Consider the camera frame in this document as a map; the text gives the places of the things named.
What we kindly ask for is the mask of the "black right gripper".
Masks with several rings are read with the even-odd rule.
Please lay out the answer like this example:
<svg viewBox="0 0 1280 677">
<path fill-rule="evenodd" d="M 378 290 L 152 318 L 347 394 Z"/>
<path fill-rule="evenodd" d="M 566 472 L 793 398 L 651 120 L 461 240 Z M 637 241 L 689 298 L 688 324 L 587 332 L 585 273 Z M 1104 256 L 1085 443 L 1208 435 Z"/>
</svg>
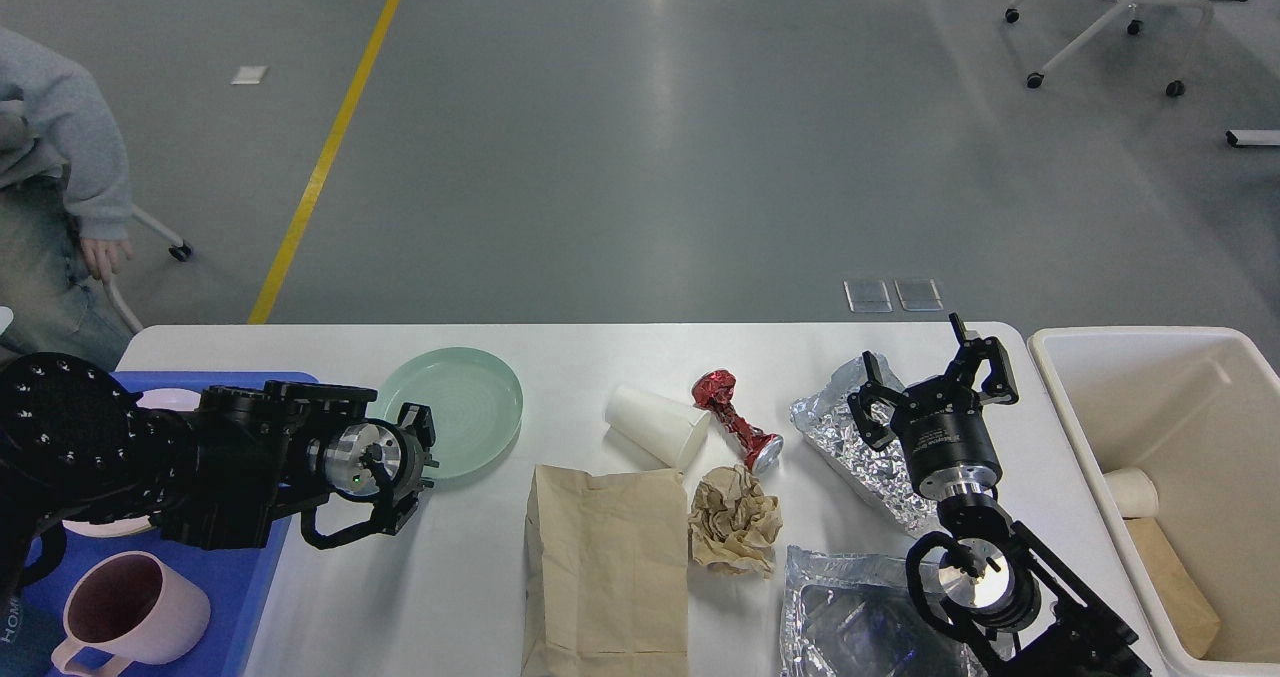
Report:
<svg viewBox="0 0 1280 677">
<path fill-rule="evenodd" d="M 911 489 L 927 500 L 995 495 L 1002 468 L 984 422 L 986 404 L 1016 404 L 1009 354 L 997 338 L 975 338 L 948 314 L 957 352 L 942 378 L 893 389 L 873 352 L 861 353 L 865 381 L 847 395 L 860 439 L 873 452 L 901 444 Z"/>
</svg>

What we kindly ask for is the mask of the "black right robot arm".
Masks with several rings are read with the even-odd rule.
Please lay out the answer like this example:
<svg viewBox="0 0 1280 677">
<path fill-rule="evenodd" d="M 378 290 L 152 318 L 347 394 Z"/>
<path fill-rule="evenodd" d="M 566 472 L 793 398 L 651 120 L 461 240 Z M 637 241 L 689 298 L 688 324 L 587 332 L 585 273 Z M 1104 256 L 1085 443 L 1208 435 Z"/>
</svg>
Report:
<svg viewBox="0 0 1280 677">
<path fill-rule="evenodd" d="M 913 491 L 937 511 L 940 530 L 908 552 L 916 613 L 989 676 L 1151 674 L 1129 623 L 998 504 L 1004 472 L 983 410 L 1018 402 L 1009 354 L 957 314 L 948 321 L 957 352 L 945 372 L 897 390 L 865 352 L 867 380 L 847 395 L 861 440 L 901 445 Z"/>
</svg>

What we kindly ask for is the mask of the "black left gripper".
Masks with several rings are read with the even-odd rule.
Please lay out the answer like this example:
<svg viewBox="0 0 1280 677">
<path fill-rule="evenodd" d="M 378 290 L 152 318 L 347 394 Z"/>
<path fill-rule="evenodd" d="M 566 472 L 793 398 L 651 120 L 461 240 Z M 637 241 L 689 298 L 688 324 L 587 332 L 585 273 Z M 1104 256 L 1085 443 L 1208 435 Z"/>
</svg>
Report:
<svg viewBox="0 0 1280 677">
<path fill-rule="evenodd" d="M 375 526 L 385 535 L 397 535 L 417 511 L 422 491 L 434 486 L 433 479 L 424 476 L 425 467 L 438 466 L 431 454 L 436 431 L 429 404 L 402 404 L 392 435 L 399 448 L 396 474 L 387 471 L 389 457 L 383 457 L 375 467 L 379 486 Z"/>
</svg>

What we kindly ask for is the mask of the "person's hand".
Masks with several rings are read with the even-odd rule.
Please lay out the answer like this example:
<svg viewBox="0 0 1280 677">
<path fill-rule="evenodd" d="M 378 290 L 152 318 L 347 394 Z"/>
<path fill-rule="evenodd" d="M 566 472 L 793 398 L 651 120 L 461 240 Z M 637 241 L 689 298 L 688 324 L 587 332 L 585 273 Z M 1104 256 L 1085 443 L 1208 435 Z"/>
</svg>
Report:
<svg viewBox="0 0 1280 677">
<path fill-rule="evenodd" d="M 133 259 L 133 244 L 124 239 L 79 238 L 79 250 L 93 279 L 110 284 L 127 261 Z"/>
</svg>

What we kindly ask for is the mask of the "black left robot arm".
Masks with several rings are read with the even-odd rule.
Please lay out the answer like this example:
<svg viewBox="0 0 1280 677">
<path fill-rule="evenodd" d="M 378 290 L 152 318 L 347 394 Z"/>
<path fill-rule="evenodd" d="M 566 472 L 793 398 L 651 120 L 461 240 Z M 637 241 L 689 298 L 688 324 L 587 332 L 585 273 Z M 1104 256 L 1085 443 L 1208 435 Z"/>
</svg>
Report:
<svg viewBox="0 0 1280 677">
<path fill-rule="evenodd" d="M 397 535 L 431 486 L 428 404 L 367 417 L 367 386 L 265 381 L 206 386 L 197 408 L 143 408 L 110 372 L 61 353 L 24 354 L 1 380 L 3 596 L 44 580 L 63 523 L 143 517 L 204 550 L 264 548 L 300 516 L 312 548 Z"/>
</svg>

